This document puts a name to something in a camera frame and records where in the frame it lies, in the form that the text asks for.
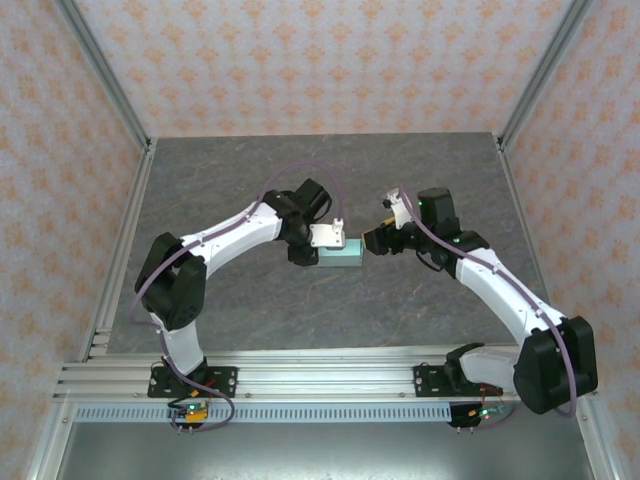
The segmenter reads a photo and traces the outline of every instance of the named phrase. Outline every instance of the gray marble surface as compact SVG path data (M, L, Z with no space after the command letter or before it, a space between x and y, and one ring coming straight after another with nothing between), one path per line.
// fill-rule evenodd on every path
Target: gray marble surface
M246 207L282 167L321 162L340 178L348 237L388 215L385 192L448 187L462 227L476 230L502 261L541 295L533 259L489 133L379 134L163 139L158 142L119 299L109 353L156 352L153 332L128 324L133 283L159 234L194 233ZM323 172L295 171L335 189ZM225 265L207 285L198 317L204 350L512 343L506 328L469 290L410 253L375 257L358 268L300 268L281 242ZM146 312L139 307L137 319Z

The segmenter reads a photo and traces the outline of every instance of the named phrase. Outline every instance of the black mounting plate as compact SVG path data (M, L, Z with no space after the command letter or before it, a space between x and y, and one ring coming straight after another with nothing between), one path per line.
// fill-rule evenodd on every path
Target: black mounting plate
M442 365L418 365L413 367L413 386L416 397L481 397L483 387L479 383L466 382L457 390L451 386L449 378L444 373ZM501 388L494 387L500 395ZM495 397L495 392L487 391L486 397Z
M205 376L208 380L213 380L211 388L224 393L229 398L236 396L236 386L238 384L237 367L207 367ZM158 365L151 369L149 379L149 398L183 398L193 391L193 387L183 384L165 365Z

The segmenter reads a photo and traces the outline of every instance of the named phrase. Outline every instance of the perforated metal strip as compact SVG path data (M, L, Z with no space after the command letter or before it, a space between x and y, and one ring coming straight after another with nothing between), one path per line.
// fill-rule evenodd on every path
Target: perforated metal strip
M218 422L228 415L222 404L209 407L207 422ZM157 423L166 422L169 409L162 404L83 403L75 420L79 423ZM382 423L448 422L451 410L446 402L338 403L236 405L235 423Z

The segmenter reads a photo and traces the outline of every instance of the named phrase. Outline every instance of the aluminum frame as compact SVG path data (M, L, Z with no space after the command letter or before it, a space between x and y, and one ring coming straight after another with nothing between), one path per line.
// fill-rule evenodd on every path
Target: aluminum frame
M522 231L524 232L524 238L527 242L527 247L529 247L529 252L531 253L531 258L533 259L533 267L536 269L536 275L538 276L538 280L540 281L540 286L542 288L542 299L549 303L549 291L547 290L547 279L542 270L540 262L538 261L538 256L536 255L536 249L533 245L533 237L531 235L531 229L529 228L529 224L527 223L527 217L524 214L524 209L522 208L522 204L520 203L520 194L518 191L518 187L516 186L516 182L513 178L513 173L511 172L511 166L509 165L509 158L507 157L507 152L502 148L500 142L497 137L494 136L496 141L496 149L498 153L498 158L500 163L502 164L502 170L504 172L504 176L507 179L507 185L509 185L509 191L511 192L511 198L513 199L513 203L516 207L516 212L518 214L518 218L520 219L520 226L522 227Z
M210 353L207 358L210 364L233 364L240 368L234 400L239 405L391 404L402 408L416 402L432 405L479 400L415 397L412 367L425 361L442 364L446 353L456 347L239 351ZM30 480L56 478L79 406L88 402L157 405L166 401L146 397L149 366L158 359L157 355L101 352L86 362L64 365L29 472ZM518 400L506 396L504 399ZM597 394L578 399L578 422L595 478L631 478L612 448L608 412Z
M156 151L157 138L151 139L149 145L142 152L138 170L135 175L132 188L129 192L127 206L122 213L118 240L114 247L113 255L107 276L104 280L102 294L92 316L91 328L82 343L83 347L79 355L79 361L86 361L96 341L100 348L107 347L107 342L101 342L100 335L108 335L111 331L118 306L118 298L122 289L122 282L127 268L127 261L133 245L133 237L136 232L136 224L140 216L144 192L151 173L151 165Z
M551 43L547 47L544 55L542 55L540 63L538 63L529 83L520 96L520 100L518 100L516 107L511 113L509 120L499 136L500 145L505 150L515 138L518 130L533 109L533 106L542 93L547 80L551 78L555 67L558 65L562 59L562 55L571 43L571 39L582 25L582 20L587 14L592 3L593 0L573 0L572 4L569 6L566 15L560 23L558 31L551 40Z
M109 62L107 62L107 58L98 45L87 21L84 19L78 4L75 0L55 0L55 2L58 5L60 13L69 24L69 28L78 39L80 47L87 55L89 63L91 63L91 66L93 66L94 71L107 90L115 108L120 113L129 133L140 147L146 146L149 143L149 137L145 133L138 115L131 106L131 103L129 103L129 99L120 86L113 70L111 70Z

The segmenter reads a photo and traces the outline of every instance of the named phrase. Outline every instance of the red wire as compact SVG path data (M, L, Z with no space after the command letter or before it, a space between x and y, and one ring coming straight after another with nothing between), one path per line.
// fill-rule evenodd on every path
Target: red wire
M213 384L216 383L216 379L212 378L211 380L209 380L207 383L204 384L205 387L213 387ZM209 394L209 401L213 400L213 395Z
M486 393L487 390L491 390L493 393L496 394L496 396L498 397L498 399L500 400L500 403L502 403L504 405L504 400L502 400L502 395L500 394L500 392L498 391L497 388L491 386L491 385L485 385L482 384L482 387L484 388L484 391L482 392L482 406L484 407L484 401L486 398Z

